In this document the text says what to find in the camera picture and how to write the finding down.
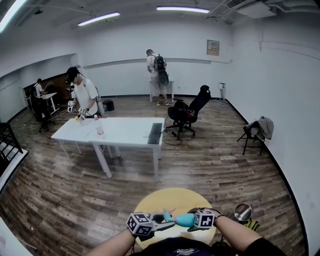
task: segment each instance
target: keyboard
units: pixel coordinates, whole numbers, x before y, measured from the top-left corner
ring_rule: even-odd
[[[148,144],[159,144],[162,134],[162,122],[154,122],[149,134]]]

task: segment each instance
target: white t-shirt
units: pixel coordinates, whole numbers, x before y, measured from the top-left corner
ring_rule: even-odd
[[[40,84],[40,83],[36,83],[36,84],[34,85],[34,87],[35,87],[35,91],[36,91],[36,97],[37,97],[37,98],[40,98],[40,97],[41,97],[40,92],[42,92],[42,86],[41,86],[41,84]]]
[[[155,59],[158,57],[158,53],[153,53],[152,55],[146,57],[146,65],[151,66],[151,77],[156,78],[158,76],[158,72],[155,70]]]
[[[89,101],[95,99],[98,96],[98,92],[94,84],[86,78],[83,78],[80,85],[71,83],[74,86],[73,92],[71,92],[71,97],[77,98],[80,107],[86,109],[89,106]],[[87,116],[92,116],[98,111],[97,102],[95,102],[89,111],[86,113]]]

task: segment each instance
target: railing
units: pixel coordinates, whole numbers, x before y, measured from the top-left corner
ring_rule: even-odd
[[[23,154],[10,124],[0,122],[0,176],[19,152]]]

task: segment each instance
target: black cap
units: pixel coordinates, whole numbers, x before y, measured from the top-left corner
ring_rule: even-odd
[[[80,73],[79,70],[75,66],[70,67],[66,72],[65,83],[70,84],[71,82],[73,82],[73,80],[76,78],[77,74],[79,73]]]

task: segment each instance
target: fluorescent light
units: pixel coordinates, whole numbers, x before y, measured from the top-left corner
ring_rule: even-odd
[[[3,19],[0,22],[0,33],[4,31],[12,17],[16,14],[16,12],[20,9],[20,7],[26,2],[27,0],[16,0],[13,5],[11,5],[10,9],[6,12]]]
[[[158,11],[185,11],[207,14],[208,9],[196,8],[196,7],[182,7],[182,6],[158,6]]]
[[[105,14],[105,15],[102,15],[102,16],[99,16],[99,17],[95,17],[95,18],[91,18],[91,19],[88,19],[86,21],[83,21],[83,22],[79,23],[78,26],[84,26],[84,25],[87,25],[87,24],[90,24],[90,23],[93,23],[93,22],[98,22],[98,21],[105,20],[105,19],[108,19],[108,18],[111,18],[111,17],[119,16],[119,15],[120,15],[119,12],[113,12],[113,13]]]

